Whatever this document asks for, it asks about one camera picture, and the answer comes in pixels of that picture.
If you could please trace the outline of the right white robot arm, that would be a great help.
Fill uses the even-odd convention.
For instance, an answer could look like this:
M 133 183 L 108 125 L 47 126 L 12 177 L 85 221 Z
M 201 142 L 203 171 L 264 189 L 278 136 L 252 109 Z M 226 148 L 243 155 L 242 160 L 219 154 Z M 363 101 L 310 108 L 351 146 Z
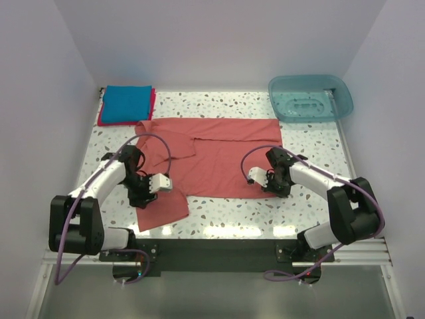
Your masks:
M 320 249 L 338 243 L 350 245 L 383 230 L 383 212 L 367 179 L 335 175 L 281 147 L 270 148 L 266 157 L 270 169 L 253 167 L 248 173 L 248 179 L 264 192 L 283 198 L 294 185 L 300 185 L 327 202 L 328 222 L 297 235 L 296 254 L 301 260 L 311 261 Z

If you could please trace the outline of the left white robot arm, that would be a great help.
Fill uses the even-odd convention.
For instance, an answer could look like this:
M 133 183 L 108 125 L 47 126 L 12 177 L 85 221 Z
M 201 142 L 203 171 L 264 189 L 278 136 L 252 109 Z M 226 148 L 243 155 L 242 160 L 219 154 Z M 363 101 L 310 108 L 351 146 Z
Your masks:
M 51 251 L 78 255 L 97 255 L 114 250 L 123 261 L 137 254 L 134 232 L 104 226 L 101 206 L 117 185 L 127 189 L 129 205 L 145 209 L 157 199 L 149 189 L 151 174 L 139 174 L 145 155 L 135 146 L 126 146 L 117 158 L 107 153 L 97 170 L 68 195 L 57 195 L 50 202 L 48 246 Z

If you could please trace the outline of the salmon pink t shirt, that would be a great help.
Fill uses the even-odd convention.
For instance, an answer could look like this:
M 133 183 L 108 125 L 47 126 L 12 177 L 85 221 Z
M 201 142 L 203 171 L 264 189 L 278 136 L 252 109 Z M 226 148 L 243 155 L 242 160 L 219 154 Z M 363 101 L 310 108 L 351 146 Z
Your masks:
M 251 167 L 269 168 L 263 151 L 244 155 L 263 145 L 282 144 L 277 119 L 158 118 L 135 127 L 137 147 L 145 154 L 146 173 L 168 172 L 173 183 L 146 209 L 137 210 L 140 231 L 184 219 L 187 198 L 261 199 L 269 195 L 249 186 L 243 176 Z

